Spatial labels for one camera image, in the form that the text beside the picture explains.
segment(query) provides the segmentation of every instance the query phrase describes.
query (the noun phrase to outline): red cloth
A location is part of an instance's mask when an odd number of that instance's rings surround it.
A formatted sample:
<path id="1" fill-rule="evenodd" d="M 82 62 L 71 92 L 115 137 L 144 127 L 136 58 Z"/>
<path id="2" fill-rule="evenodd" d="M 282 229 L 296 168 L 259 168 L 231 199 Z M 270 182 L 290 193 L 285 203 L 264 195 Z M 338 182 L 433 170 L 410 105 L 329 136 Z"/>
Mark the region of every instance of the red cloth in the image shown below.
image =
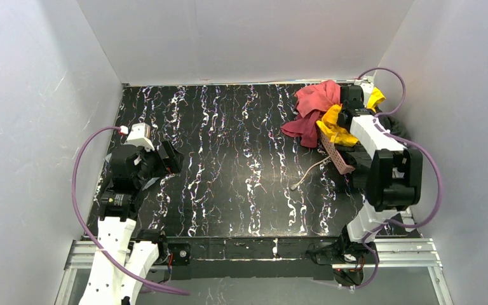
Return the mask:
<path id="1" fill-rule="evenodd" d="M 281 130 L 289 137 L 301 137 L 300 145 L 316 148 L 318 135 L 315 121 L 320 118 L 321 114 L 319 110 L 311 111 L 305 118 L 298 114 L 295 121 L 284 124 Z"/>
<path id="2" fill-rule="evenodd" d="M 334 104 L 341 104 L 339 94 L 341 87 L 334 81 L 324 81 L 317 85 L 305 86 L 297 91 L 296 110 L 306 117 L 313 110 L 327 112 Z"/>
<path id="3" fill-rule="evenodd" d="M 317 85 L 305 86 L 295 93 L 298 98 L 295 121 L 285 123 L 281 130 L 289 137 L 301 137 L 300 145 L 309 148 L 317 147 L 317 127 L 315 121 L 320 119 L 334 104 L 339 105 L 341 87 L 334 81 L 324 81 Z"/>

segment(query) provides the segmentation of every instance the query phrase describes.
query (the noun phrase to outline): black table surface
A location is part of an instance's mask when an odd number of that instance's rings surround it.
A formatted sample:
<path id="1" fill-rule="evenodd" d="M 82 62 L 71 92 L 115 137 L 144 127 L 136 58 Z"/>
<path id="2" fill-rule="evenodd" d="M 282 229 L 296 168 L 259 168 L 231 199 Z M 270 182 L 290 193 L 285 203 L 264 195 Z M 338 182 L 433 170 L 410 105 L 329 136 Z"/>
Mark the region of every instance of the black table surface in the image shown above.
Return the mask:
<path id="1" fill-rule="evenodd" d="M 337 236 L 362 206 L 363 195 L 327 161 L 324 148 L 300 146 L 281 132 L 296 114 L 294 93 L 305 86 L 147 86 L 123 90 L 116 126 L 145 122 L 155 146 L 170 140 L 184 155 L 183 171 L 142 191 L 136 231 L 168 236 Z M 110 153 L 125 137 L 115 133 Z M 100 189 L 88 218 L 96 234 Z M 392 234 L 386 227 L 383 234 Z"/>

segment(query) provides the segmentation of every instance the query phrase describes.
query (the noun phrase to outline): enclosure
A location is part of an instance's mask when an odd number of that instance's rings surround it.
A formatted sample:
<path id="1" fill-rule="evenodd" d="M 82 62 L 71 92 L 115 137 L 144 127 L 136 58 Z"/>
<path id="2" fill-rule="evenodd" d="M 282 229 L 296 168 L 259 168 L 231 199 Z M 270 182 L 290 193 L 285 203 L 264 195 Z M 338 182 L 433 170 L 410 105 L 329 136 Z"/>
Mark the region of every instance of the enclosure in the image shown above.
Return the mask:
<path id="1" fill-rule="evenodd" d="M 377 66 L 405 79 L 396 118 L 437 161 L 444 202 L 417 231 L 384 228 L 377 278 L 351 294 L 283 251 L 337 238 L 362 192 L 340 187 L 332 163 L 290 192 L 326 152 L 280 127 L 296 117 L 298 89 Z M 392 110 L 398 80 L 369 76 Z M 175 267 L 167 284 L 189 289 L 187 299 L 156 293 L 137 304 L 488 302 L 488 3 L 0 1 L 0 304 L 78 303 L 94 249 L 72 209 L 72 168 L 94 131 L 138 122 L 185 157 L 180 174 L 141 194 L 136 232 L 186 241 L 197 268 Z M 79 209 L 93 231 L 104 158 L 124 140 L 103 133 L 82 157 Z M 424 163 L 420 202 L 400 221 L 423 220 L 436 195 Z M 278 242 L 294 260 L 262 261 Z M 411 246 L 396 255 L 400 243 Z M 232 259 L 234 272 L 209 259 Z M 246 259 L 255 265 L 237 263 Z M 152 271 L 158 280 L 163 270 Z"/>

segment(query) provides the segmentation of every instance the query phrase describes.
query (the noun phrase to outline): white wall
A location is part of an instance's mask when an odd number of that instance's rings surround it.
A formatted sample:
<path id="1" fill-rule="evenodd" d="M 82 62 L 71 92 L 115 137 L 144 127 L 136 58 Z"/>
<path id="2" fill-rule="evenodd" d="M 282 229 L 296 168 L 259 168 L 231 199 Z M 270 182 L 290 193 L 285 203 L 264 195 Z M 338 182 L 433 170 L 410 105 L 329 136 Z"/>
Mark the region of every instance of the white wall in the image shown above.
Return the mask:
<path id="1" fill-rule="evenodd" d="M 0 304 L 53 304 L 81 234 L 70 183 L 76 149 L 111 125 L 121 85 L 75 0 L 0 1 Z M 85 155 L 90 207 L 109 134 Z"/>
<path id="2" fill-rule="evenodd" d="M 444 204 L 423 228 L 437 244 L 456 304 L 488 304 L 488 1 L 418 0 L 381 65 L 407 81 L 399 117 L 427 147 L 445 180 Z M 398 101 L 385 72 L 377 85 Z M 418 219 L 434 204 L 427 167 Z"/>
<path id="3" fill-rule="evenodd" d="M 133 85 L 353 78 L 379 63 L 412 2 L 78 0 Z"/>

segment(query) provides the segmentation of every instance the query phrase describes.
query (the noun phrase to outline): yellow cloth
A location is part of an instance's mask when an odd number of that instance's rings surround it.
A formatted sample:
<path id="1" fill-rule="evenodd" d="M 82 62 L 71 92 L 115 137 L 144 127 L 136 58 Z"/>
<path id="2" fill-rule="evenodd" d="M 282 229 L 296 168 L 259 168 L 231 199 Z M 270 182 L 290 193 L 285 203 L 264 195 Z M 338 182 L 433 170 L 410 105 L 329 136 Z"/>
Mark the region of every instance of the yellow cloth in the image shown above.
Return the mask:
<path id="1" fill-rule="evenodd" d="M 386 100 L 386 97 L 384 97 L 383 93 L 377 87 L 374 87 L 371 96 L 369 97 L 369 101 L 367 101 L 366 108 L 373 110 L 373 112 L 377 112 L 375 107 L 384 102 L 384 100 Z"/>
<path id="2" fill-rule="evenodd" d="M 377 89 L 376 87 L 373 88 L 371 96 L 369 97 L 369 101 L 367 102 L 367 108 L 376 111 L 376 107 L 382 103 L 386 97 L 384 97 L 383 93 Z M 337 125 L 337 115 L 341 111 L 340 105 L 333 105 L 330 109 L 325 113 L 323 118 L 320 121 L 315 122 L 319 129 L 330 139 L 330 142 L 334 142 L 335 144 L 353 147 L 357 142 L 358 139 L 350 134 L 347 129 L 341 128 Z"/>

